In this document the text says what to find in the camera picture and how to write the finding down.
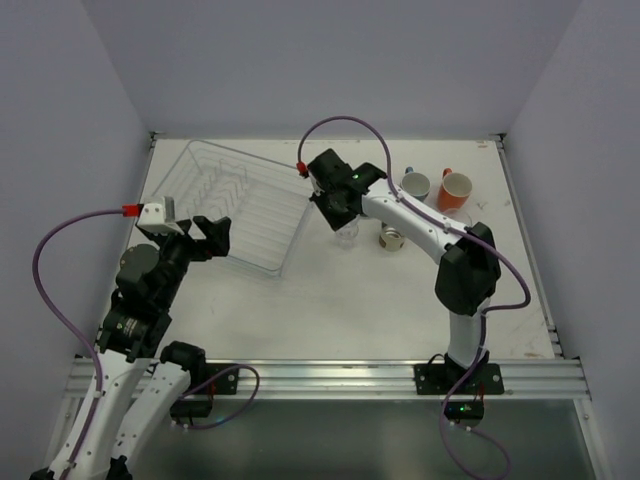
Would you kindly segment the small clear glass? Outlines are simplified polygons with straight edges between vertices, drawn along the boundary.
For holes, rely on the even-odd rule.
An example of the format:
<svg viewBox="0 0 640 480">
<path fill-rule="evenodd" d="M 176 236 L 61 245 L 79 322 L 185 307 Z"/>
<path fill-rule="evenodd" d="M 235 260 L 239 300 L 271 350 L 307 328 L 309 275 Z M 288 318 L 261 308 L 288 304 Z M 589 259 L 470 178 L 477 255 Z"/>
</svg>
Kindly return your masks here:
<svg viewBox="0 0 640 480">
<path fill-rule="evenodd" d="M 345 225 L 335 232 L 337 245 L 345 250 L 354 248 L 358 234 L 359 226 L 357 224 Z"/>
</svg>

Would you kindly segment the tall clear glass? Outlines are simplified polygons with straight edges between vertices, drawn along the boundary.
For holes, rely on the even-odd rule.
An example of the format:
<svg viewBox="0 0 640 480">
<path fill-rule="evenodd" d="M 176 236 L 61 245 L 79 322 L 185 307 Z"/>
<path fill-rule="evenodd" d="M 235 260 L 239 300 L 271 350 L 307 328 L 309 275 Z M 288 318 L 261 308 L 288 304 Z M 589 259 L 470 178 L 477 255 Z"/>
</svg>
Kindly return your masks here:
<svg viewBox="0 0 640 480">
<path fill-rule="evenodd" d="M 444 212 L 444 215 L 458 224 L 457 229 L 468 230 L 473 226 L 471 216 L 462 209 L 448 209 Z"/>
</svg>

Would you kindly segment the orange mug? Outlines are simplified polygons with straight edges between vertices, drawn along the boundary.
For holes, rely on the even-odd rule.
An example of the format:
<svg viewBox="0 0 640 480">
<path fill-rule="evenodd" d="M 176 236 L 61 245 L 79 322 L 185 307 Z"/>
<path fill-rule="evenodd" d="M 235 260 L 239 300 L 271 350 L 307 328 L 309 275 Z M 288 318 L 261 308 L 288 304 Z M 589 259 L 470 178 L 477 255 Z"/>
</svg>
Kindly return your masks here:
<svg viewBox="0 0 640 480">
<path fill-rule="evenodd" d="M 439 211 L 460 209 L 468 200 L 473 190 L 471 179 L 451 168 L 442 173 L 442 180 L 438 190 L 436 206 Z"/>
</svg>

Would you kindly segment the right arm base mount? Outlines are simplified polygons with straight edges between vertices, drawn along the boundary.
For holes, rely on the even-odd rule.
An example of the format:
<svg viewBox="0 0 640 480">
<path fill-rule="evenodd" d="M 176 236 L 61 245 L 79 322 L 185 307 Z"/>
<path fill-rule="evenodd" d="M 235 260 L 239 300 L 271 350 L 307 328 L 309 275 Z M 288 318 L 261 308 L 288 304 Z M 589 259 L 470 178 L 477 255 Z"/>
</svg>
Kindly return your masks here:
<svg viewBox="0 0 640 480">
<path fill-rule="evenodd" d="M 447 355 L 435 354 L 426 363 L 413 366 L 414 382 L 418 395 L 442 395 L 464 376 L 466 369 L 457 365 Z M 489 361 L 485 353 L 479 364 L 455 391 L 457 395 L 502 395 L 505 393 L 502 373 L 497 363 Z"/>
</svg>

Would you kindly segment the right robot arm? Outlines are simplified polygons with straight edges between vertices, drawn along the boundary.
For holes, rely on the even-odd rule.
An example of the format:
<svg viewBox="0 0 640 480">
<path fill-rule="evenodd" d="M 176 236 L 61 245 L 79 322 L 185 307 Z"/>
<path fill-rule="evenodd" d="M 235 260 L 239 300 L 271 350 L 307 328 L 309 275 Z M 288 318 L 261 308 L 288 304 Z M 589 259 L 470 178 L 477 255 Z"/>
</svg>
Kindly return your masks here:
<svg viewBox="0 0 640 480">
<path fill-rule="evenodd" d="M 467 370 L 482 361 L 481 312 L 490 304 L 501 276 L 492 231 L 478 223 L 439 216 L 389 180 L 380 168 L 364 163 L 352 168 L 328 149 L 307 165 L 314 202 L 332 230 L 358 217 L 396 229 L 437 265 L 435 295 L 449 311 L 450 339 L 445 358 Z"/>
</svg>

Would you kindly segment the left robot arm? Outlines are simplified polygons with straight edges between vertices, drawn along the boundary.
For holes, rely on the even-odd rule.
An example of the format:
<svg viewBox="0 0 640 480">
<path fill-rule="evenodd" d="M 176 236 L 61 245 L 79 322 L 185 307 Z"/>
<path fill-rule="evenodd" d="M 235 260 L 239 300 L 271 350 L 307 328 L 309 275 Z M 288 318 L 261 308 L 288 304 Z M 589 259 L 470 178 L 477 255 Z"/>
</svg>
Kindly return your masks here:
<svg viewBox="0 0 640 480">
<path fill-rule="evenodd" d="M 142 227 L 146 242 L 121 256 L 110 310 L 90 346 L 94 374 L 73 427 L 51 464 L 32 478 L 131 478 L 170 407 L 205 373 L 201 348 L 158 346 L 189 265 L 227 256 L 231 225 L 227 217 L 195 216 L 167 233 Z"/>
</svg>

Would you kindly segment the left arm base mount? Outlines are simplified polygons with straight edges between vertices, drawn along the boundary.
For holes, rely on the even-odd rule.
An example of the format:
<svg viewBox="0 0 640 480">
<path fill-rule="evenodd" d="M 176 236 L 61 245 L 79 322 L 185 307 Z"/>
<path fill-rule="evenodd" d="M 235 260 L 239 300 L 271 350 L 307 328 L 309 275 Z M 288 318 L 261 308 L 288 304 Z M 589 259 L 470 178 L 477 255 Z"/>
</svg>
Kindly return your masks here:
<svg viewBox="0 0 640 480">
<path fill-rule="evenodd" d="M 191 395 L 235 395 L 238 378 L 239 365 L 236 363 L 205 362 L 192 372 L 191 383 L 179 399 Z"/>
</svg>

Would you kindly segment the light blue flower mug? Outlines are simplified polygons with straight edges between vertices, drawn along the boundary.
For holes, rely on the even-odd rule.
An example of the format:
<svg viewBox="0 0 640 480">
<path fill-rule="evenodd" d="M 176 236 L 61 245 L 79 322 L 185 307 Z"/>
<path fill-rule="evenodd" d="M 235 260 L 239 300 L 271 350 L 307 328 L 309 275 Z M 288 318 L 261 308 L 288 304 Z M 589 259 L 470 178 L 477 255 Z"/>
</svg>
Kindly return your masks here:
<svg viewBox="0 0 640 480">
<path fill-rule="evenodd" d="M 419 202 L 424 202 L 431 190 L 429 178 L 416 172 L 413 167 L 407 167 L 400 182 L 401 188 Z"/>
</svg>

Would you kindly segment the cream ceramic cup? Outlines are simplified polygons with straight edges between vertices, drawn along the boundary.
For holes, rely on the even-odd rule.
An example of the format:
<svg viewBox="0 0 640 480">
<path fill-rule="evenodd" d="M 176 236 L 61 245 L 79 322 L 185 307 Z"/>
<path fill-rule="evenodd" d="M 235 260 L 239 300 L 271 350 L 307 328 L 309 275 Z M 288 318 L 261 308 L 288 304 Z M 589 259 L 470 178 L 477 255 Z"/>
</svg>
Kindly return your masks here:
<svg viewBox="0 0 640 480">
<path fill-rule="evenodd" d="M 384 250 L 397 252 L 404 246 L 405 237 L 394 227 L 382 222 L 378 241 Z"/>
</svg>

